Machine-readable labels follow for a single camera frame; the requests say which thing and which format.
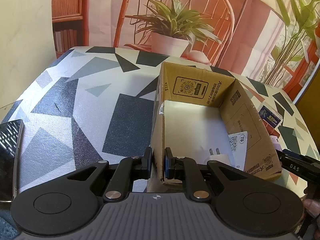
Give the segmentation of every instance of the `table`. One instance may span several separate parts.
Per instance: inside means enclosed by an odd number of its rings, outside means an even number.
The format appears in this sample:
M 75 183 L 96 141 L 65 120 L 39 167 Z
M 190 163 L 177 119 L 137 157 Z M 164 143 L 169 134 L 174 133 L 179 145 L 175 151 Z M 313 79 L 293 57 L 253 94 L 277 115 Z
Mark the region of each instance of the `table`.
M 18 98 L 4 121 L 23 119 L 19 191 L 98 160 L 143 155 L 149 146 L 153 100 L 163 61 L 236 77 L 253 104 L 265 101 L 284 117 L 282 148 L 319 159 L 315 143 L 283 90 L 182 58 L 108 47 L 75 47 Z M 276 183 L 299 196 L 306 182 L 287 171 Z M 134 183 L 143 191 L 145 180 Z

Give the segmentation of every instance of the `human hand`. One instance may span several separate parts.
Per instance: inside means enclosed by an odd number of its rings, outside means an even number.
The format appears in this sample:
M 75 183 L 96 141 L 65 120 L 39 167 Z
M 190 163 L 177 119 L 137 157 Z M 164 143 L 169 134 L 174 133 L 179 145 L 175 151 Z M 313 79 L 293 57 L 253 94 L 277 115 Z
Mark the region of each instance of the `human hand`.
M 320 202 L 313 199 L 304 199 L 302 201 L 305 209 L 309 212 L 309 214 L 316 218 L 320 214 Z M 315 240 L 320 240 L 320 218 L 317 219 L 317 229 L 314 234 Z

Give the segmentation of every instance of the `bookshelf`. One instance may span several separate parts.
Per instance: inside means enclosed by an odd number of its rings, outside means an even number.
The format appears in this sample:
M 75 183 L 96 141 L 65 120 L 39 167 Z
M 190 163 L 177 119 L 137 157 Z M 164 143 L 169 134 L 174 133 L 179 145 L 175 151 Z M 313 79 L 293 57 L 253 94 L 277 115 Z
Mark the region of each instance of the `bookshelf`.
M 88 0 L 52 0 L 52 31 L 57 58 L 73 46 L 88 46 Z

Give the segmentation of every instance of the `open cardboard box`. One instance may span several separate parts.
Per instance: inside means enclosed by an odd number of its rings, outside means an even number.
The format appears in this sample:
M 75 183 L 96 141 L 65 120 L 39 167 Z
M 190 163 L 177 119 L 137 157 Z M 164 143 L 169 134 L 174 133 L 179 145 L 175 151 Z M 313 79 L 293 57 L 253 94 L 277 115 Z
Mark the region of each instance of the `open cardboard box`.
M 234 77 L 191 66 L 164 62 L 161 66 L 153 110 L 151 147 L 153 166 L 148 192 L 181 188 L 176 180 L 164 178 L 165 101 L 219 108 L 228 134 L 247 131 L 244 171 L 272 180 L 281 174 L 281 164 L 257 109 L 241 83 Z M 173 156 L 183 153 L 172 152 Z

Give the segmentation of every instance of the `chair backrest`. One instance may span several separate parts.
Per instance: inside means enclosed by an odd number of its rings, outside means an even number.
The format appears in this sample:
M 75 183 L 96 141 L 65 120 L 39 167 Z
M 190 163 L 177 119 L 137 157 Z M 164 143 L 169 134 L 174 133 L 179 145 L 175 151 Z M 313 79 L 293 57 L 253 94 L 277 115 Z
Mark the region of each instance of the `chair backrest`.
M 170 0 L 160 0 L 166 4 Z M 214 65 L 222 51 L 223 46 L 227 46 L 232 37 L 235 17 L 232 7 L 228 0 L 181 0 L 183 3 L 190 1 L 190 9 L 195 9 L 201 13 L 208 15 L 209 24 L 215 28 L 214 34 L 219 37 L 222 44 L 207 40 L 206 45 L 196 41 L 192 49 L 204 52 L 211 64 Z M 123 0 L 119 19 L 116 27 L 114 47 L 118 47 L 119 43 L 123 46 L 125 43 L 133 44 L 148 44 L 149 33 L 136 33 L 137 26 L 130 25 L 135 20 L 129 19 L 128 15 L 143 15 L 150 14 L 146 5 L 149 5 L 148 0 Z

